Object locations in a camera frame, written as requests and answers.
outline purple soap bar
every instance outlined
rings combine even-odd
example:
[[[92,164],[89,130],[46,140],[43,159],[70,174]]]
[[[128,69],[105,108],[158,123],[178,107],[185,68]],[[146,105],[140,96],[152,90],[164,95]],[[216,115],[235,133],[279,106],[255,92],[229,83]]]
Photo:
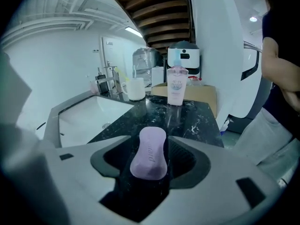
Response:
[[[130,164],[132,175],[145,180],[160,180],[167,174],[165,138],[165,131],[160,127],[144,127],[140,131],[140,147]]]

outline white mug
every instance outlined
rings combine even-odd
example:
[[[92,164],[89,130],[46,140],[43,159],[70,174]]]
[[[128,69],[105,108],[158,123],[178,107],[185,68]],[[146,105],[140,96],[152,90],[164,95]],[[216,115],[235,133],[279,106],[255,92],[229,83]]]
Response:
[[[123,86],[126,84],[127,92],[125,92]],[[128,98],[132,101],[138,101],[146,96],[144,79],[142,77],[133,78],[121,84],[122,91],[128,95]]]

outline hand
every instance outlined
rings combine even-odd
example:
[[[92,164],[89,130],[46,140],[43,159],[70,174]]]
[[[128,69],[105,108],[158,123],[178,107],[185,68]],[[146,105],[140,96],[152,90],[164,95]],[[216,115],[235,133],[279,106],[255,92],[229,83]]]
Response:
[[[289,92],[281,89],[286,102],[298,113],[300,113],[300,98],[295,92]]]

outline cardboard box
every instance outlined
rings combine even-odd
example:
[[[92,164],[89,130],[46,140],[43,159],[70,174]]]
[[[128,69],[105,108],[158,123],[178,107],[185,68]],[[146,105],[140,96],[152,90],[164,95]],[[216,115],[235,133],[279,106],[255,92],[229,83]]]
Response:
[[[151,95],[168,96],[167,83],[156,85],[151,89]],[[214,114],[217,117],[217,93],[213,86],[187,86],[184,93],[185,100],[208,103]]]

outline white sink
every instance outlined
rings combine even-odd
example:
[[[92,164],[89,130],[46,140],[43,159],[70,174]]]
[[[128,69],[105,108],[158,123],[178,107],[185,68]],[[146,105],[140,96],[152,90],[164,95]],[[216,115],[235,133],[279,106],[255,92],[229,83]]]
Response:
[[[87,144],[132,107],[95,96],[62,112],[59,115],[62,147]]]

